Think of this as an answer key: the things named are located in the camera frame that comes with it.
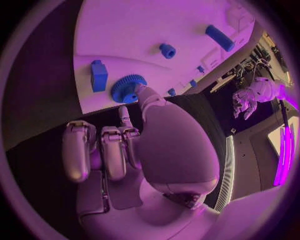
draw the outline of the dark floor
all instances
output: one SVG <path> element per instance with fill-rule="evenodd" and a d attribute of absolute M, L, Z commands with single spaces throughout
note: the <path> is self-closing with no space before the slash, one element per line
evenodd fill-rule
<path fill-rule="evenodd" d="M 226 140 L 213 110 L 202 94 L 177 96 L 169 99 L 189 112 L 204 128 L 214 145 L 223 176 Z M 142 130 L 141 112 L 137 104 L 128 107 L 134 126 Z M 82 117 L 95 125 L 119 126 L 116 108 Z M 59 232 L 70 239 L 84 239 L 76 216 L 76 184 L 65 176 L 61 157 L 62 134 L 65 125 L 32 137 L 7 152 L 7 159 L 24 195 L 35 210 Z M 207 196 L 205 203 L 214 207 L 221 181 Z"/>

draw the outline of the purple light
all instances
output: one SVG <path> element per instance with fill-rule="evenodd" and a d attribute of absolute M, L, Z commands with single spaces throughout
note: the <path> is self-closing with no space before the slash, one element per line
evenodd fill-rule
<path fill-rule="evenodd" d="M 295 143 L 293 133 L 291 134 L 290 128 L 285 127 L 284 130 L 280 129 L 280 155 L 278 161 L 277 172 L 274 180 L 274 186 L 282 185 L 285 183 L 291 165 L 292 157 L 294 156 Z"/>

